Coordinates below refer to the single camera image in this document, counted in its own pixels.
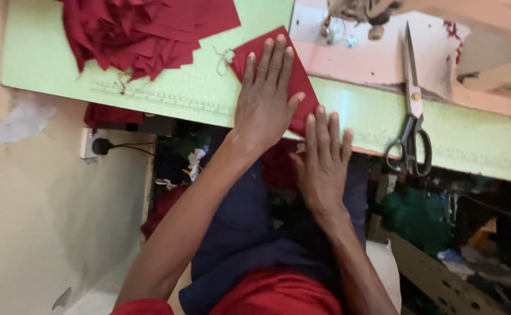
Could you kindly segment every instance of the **green cutting table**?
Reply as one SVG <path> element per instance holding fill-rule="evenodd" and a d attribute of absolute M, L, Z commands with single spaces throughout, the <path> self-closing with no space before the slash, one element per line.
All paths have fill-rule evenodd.
<path fill-rule="evenodd" d="M 219 62 L 221 56 L 217 52 L 235 48 L 280 25 L 288 27 L 293 1 L 235 3 L 241 27 L 202 40 L 202 49 L 194 52 L 193 65 L 164 70 L 154 82 L 131 82 L 125 95 L 121 95 L 120 73 L 116 69 L 104 72 L 90 61 L 79 75 L 63 31 L 62 3 L 11 0 L 2 83 L 231 127 L 240 84 L 232 71 Z M 354 129 L 356 150 L 381 154 L 399 134 L 405 113 L 402 95 L 315 77 L 311 82 L 321 104 L 328 111 L 339 112 L 343 127 Z M 423 127 L 431 136 L 434 165 L 511 180 L 509 118 L 425 101 Z"/>

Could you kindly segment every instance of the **scissors blade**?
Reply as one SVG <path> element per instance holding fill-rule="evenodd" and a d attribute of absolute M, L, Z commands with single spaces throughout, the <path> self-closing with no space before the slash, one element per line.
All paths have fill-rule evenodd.
<path fill-rule="evenodd" d="M 413 40 L 411 39 L 411 31 L 408 22 L 405 29 L 403 58 L 406 78 L 407 111 L 413 114 L 414 117 L 419 118 L 423 114 L 423 102 L 417 78 L 417 64 L 415 63 Z"/>

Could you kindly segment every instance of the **black scissors handle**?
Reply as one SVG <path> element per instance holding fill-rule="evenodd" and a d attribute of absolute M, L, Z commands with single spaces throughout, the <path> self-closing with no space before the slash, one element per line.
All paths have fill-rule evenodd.
<path fill-rule="evenodd" d="M 387 148 L 386 163 L 389 168 L 398 173 L 418 177 L 425 176 L 430 172 L 432 167 L 432 145 L 427 132 L 421 127 L 422 123 L 423 116 L 416 118 L 411 114 L 407 115 L 401 136 Z M 424 145 L 424 162 L 422 166 L 419 166 L 419 161 L 417 161 L 417 135 L 420 136 Z M 401 159 L 392 162 L 389 155 L 397 147 L 401 148 Z"/>

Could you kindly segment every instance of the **hand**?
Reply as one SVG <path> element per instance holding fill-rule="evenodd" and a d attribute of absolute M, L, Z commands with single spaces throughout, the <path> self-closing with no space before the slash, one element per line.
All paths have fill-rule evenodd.
<path fill-rule="evenodd" d="M 318 106 L 316 115 L 306 122 L 306 160 L 291 154 L 298 169 L 302 196 L 316 222 L 326 229 L 339 215 L 348 216 L 343 205 L 347 167 L 352 154 L 353 131 L 349 129 L 339 140 L 339 114 L 333 113 L 329 123 L 325 108 Z"/>
<path fill-rule="evenodd" d="M 259 155 L 280 140 L 306 96 L 299 92 L 287 101 L 294 51 L 292 47 L 285 49 L 285 45 L 282 34 L 274 41 L 271 38 L 265 41 L 255 79 L 255 54 L 247 56 L 233 133 Z"/>

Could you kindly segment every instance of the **scissors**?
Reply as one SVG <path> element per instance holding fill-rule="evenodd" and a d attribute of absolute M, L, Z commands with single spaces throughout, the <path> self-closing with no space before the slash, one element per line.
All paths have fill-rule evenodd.
<path fill-rule="evenodd" d="M 432 166 L 432 145 L 427 132 L 421 127 L 423 124 L 423 101 L 417 81 L 417 65 L 415 64 L 413 41 L 411 40 L 408 22 L 405 30 L 403 58 L 407 115 L 399 139 L 387 148 L 386 162 L 389 168 L 398 173 L 421 177 L 430 172 Z M 419 165 L 417 156 L 417 136 L 422 139 L 424 145 L 424 161 L 422 166 Z M 390 152 L 397 152 L 398 147 L 401 148 L 401 159 L 390 161 Z"/>

